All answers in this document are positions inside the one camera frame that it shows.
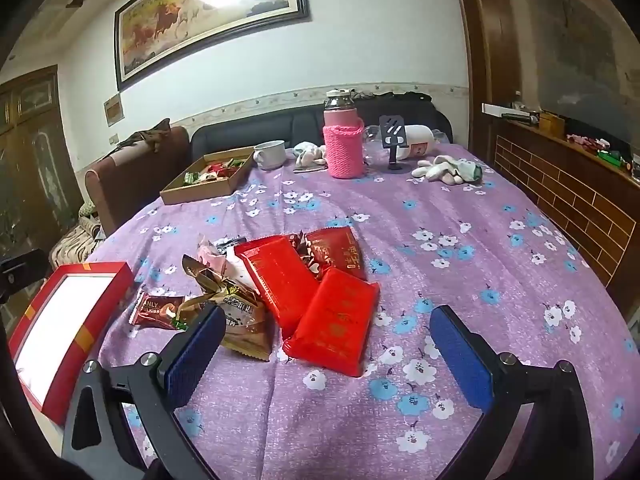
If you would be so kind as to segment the small brown coffee candy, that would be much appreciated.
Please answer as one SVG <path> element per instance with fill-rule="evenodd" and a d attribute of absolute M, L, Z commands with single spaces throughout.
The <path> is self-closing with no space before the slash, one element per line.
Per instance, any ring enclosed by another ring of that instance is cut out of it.
<path fill-rule="evenodd" d="M 144 292 L 134 304 L 128 322 L 132 326 L 178 330 L 178 307 L 183 301 L 183 296 L 154 296 Z"/>

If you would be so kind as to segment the dark red jujube packet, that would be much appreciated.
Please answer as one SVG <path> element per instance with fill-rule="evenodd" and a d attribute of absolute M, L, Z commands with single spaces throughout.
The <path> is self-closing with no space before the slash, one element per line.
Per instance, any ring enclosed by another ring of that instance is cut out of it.
<path fill-rule="evenodd" d="M 360 248 L 349 226 L 317 230 L 306 234 L 305 240 L 306 263 L 317 278 L 323 278 L 329 268 L 337 268 L 366 279 Z"/>

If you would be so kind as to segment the gold brown snack bag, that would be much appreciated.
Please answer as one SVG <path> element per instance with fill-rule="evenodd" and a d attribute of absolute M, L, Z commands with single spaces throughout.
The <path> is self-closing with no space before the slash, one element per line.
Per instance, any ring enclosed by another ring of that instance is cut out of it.
<path fill-rule="evenodd" d="M 202 294 L 180 304 L 174 325 L 185 330 L 206 302 L 211 302 L 226 317 L 226 332 L 221 341 L 224 348 L 267 362 L 272 350 L 272 323 L 258 293 L 187 255 L 182 257 L 182 268 L 198 283 Z"/>

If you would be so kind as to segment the brown brick sideboard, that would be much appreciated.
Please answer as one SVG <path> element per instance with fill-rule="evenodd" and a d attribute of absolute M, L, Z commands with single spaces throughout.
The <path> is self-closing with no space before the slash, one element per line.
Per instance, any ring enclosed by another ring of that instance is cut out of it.
<path fill-rule="evenodd" d="M 622 170 L 539 129 L 483 113 L 498 172 L 568 237 L 630 318 L 639 307 L 639 185 Z"/>

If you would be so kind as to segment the red snack pack front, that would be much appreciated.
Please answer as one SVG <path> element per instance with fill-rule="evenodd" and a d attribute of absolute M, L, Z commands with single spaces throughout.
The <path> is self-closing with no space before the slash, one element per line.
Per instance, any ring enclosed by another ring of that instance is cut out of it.
<path fill-rule="evenodd" d="M 346 376 L 359 376 L 378 296 L 378 283 L 329 268 L 293 336 L 283 343 L 284 352 Z"/>

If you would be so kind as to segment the thermos with pink sleeve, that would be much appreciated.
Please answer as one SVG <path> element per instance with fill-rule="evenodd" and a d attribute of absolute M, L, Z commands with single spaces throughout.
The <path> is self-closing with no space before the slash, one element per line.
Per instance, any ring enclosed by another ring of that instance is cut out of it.
<path fill-rule="evenodd" d="M 326 92 L 323 141 L 329 174 L 337 179 L 359 178 L 363 168 L 363 121 L 348 90 Z"/>

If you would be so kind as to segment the purple floral tablecloth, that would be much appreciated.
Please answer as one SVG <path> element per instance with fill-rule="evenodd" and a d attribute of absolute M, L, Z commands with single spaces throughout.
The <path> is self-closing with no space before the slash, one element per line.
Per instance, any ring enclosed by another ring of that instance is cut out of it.
<path fill-rule="evenodd" d="M 476 411 L 428 336 L 448 304 L 471 330 L 526 365 L 572 362 L 584 392 L 594 474 L 608 477 L 639 433 L 639 355 L 604 285 L 566 235 L 496 168 L 479 185 L 368 171 L 337 180 L 253 170 L 230 196 L 141 210 L 98 261 L 123 261 L 152 294 L 195 295 L 181 267 L 205 236 L 259 238 L 349 226 L 381 287 L 361 376 L 274 350 L 267 362 L 222 350 L 187 408 L 186 433 L 225 479 L 433 479 Z"/>

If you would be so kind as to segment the framed horse painting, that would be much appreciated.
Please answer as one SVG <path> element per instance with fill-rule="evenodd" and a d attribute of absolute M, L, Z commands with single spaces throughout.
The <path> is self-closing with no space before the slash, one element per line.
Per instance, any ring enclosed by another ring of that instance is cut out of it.
<path fill-rule="evenodd" d="M 129 0 L 114 16 L 117 89 L 211 44 L 308 16 L 308 0 Z"/>

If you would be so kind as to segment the pink white 520 packet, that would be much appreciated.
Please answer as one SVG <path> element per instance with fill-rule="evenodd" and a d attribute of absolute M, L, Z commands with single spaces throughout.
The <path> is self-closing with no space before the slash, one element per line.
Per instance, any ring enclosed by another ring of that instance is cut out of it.
<path fill-rule="evenodd" d="M 245 237 L 223 237 L 211 242 L 205 236 L 201 236 L 198 240 L 196 258 L 224 278 L 232 278 L 244 286 L 255 288 L 245 263 L 234 252 L 235 246 L 245 242 Z"/>

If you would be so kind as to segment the long red snack pack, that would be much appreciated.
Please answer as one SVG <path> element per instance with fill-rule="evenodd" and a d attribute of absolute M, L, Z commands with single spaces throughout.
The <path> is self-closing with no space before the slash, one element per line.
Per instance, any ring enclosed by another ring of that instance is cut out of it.
<path fill-rule="evenodd" d="M 285 235 L 273 235 L 235 246 L 250 278 L 282 332 L 293 336 L 319 288 L 319 282 Z"/>

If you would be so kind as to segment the small wall plaque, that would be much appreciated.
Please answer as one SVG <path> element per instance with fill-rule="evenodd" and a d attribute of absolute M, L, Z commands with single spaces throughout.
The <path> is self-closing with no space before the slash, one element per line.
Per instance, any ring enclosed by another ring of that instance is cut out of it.
<path fill-rule="evenodd" d="M 104 102 L 104 114 L 109 127 L 114 126 L 124 119 L 125 114 L 122 108 L 122 97 L 120 93 L 116 93 Z"/>

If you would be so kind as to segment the black phone stand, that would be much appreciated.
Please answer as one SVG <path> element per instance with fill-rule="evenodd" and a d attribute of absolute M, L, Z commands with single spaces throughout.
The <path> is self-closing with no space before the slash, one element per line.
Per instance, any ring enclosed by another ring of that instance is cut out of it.
<path fill-rule="evenodd" d="M 383 115 L 378 121 L 378 126 L 380 127 L 382 148 L 388 151 L 387 169 L 399 171 L 402 166 L 397 161 L 398 150 L 409 146 L 404 118 L 399 115 Z"/>

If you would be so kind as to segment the white plastic bottle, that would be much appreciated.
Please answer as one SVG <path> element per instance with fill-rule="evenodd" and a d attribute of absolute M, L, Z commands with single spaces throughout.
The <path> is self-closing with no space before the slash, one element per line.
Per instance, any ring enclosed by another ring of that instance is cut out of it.
<path fill-rule="evenodd" d="M 421 158 L 434 146 L 434 132 L 424 125 L 406 125 L 407 146 L 398 148 L 397 159 Z"/>

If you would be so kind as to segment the white ceramic mug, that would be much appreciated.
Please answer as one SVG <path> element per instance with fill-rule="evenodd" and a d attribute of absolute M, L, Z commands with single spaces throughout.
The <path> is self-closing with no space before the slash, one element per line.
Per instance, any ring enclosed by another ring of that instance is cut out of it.
<path fill-rule="evenodd" d="M 286 162 L 285 142 L 273 140 L 255 145 L 253 159 L 261 170 L 282 167 Z"/>

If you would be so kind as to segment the wooden cabinet door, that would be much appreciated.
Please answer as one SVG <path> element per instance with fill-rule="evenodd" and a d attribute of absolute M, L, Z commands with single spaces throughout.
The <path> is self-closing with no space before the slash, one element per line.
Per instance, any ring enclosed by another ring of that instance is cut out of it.
<path fill-rule="evenodd" d="M 1 253 L 50 252 L 82 197 L 68 151 L 55 65 L 1 85 Z"/>

